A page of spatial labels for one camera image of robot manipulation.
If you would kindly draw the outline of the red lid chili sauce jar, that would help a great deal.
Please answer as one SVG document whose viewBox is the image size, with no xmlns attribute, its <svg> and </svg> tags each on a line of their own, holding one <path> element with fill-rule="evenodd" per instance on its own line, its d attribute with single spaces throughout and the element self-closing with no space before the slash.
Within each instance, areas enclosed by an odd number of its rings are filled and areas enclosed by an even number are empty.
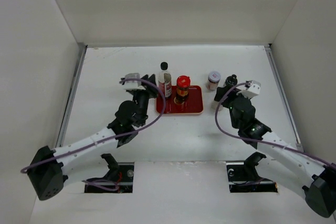
<svg viewBox="0 0 336 224">
<path fill-rule="evenodd" d="M 176 98 L 177 104 L 182 104 L 185 102 L 189 95 L 191 80 L 189 76 L 179 76 L 176 80 Z"/>
</svg>

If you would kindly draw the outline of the soy sauce bottle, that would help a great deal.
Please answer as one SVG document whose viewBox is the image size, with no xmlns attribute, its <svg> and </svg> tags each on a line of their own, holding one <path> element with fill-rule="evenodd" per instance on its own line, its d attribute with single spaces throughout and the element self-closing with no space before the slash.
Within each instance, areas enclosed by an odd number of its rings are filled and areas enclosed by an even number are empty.
<svg viewBox="0 0 336 224">
<path fill-rule="evenodd" d="M 172 77 L 168 71 L 168 63 L 162 62 L 160 64 L 161 71 L 158 74 L 159 88 L 163 92 L 166 99 L 172 95 Z"/>
</svg>

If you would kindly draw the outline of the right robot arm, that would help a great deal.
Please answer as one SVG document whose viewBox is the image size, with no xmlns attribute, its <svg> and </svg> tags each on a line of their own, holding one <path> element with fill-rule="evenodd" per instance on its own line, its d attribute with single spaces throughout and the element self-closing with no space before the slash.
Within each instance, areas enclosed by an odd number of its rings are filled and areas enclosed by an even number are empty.
<svg viewBox="0 0 336 224">
<path fill-rule="evenodd" d="M 251 99 L 260 93 L 254 81 L 217 88 L 217 108 L 229 110 L 232 138 L 244 141 L 255 152 L 245 160 L 244 175 L 251 180 L 270 179 L 300 196 L 316 214 L 329 218 L 335 212 L 335 164 L 297 150 L 259 121 Z"/>
</svg>

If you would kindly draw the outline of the clear lid salt grinder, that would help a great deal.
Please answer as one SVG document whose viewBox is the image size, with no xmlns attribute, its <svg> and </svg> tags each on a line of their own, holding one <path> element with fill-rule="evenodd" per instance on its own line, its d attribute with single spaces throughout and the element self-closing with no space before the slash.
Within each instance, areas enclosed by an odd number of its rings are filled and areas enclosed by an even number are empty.
<svg viewBox="0 0 336 224">
<path fill-rule="evenodd" d="M 222 105 L 221 103 L 219 103 L 219 102 L 213 100 L 213 101 L 212 101 L 211 108 L 212 108 L 213 110 L 218 109 L 218 111 L 221 111 L 224 107 L 223 107 L 223 105 Z"/>
</svg>

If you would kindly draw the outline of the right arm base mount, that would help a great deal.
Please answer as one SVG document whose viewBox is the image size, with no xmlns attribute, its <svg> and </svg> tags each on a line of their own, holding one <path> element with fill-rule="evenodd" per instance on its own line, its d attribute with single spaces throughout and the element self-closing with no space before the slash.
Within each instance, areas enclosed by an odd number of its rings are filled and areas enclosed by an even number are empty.
<svg viewBox="0 0 336 224">
<path fill-rule="evenodd" d="M 260 177 L 256 171 L 258 163 L 265 158 L 265 154 L 255 152 L 244 161 L 227 162 L 229 191 L 231 193 L 277 193 L 277 184 L 270 179 Z"/>
</svg>

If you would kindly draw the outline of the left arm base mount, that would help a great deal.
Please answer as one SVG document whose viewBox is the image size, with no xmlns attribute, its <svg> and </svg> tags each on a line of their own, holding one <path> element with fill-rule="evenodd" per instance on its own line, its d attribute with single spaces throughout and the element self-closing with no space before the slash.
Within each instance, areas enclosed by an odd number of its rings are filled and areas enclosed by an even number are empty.
<svg viewBox="0 0 336 224">
<path fill-rule="evenodd" d="M 111 154 L 102 154 L 108 171 L 102 177 L 89 178 L 85 194 L 130 194 L 133 192 L 134 163 L 118 163 Z"/>
</svg>

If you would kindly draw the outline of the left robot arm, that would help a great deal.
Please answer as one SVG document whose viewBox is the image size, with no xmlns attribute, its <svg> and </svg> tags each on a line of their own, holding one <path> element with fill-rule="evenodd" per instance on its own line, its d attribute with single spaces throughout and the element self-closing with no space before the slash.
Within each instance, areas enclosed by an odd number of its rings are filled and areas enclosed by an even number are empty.
<svg viewBox="0 0 336 224">
<path fill-rule="evenodd" d="M 130 73 L 120 83 L 132 100 L 123 101 L 114 120 L 97 133 L 67 146 L 41 147 L 30 165 L 21 173 L 27 174 L 39 200 L 49 200 L 64 187 L 83 182 L 102 188 L 101 183 L 113 183 L 107 189 L 117 191 L 122 177 L 119 163 L 112 156 L 116 150 L 132 141 L 140 131 L 151 127 L 147 124 L 150 99 L 162 96 L 156 76 Z"/>
</svg>

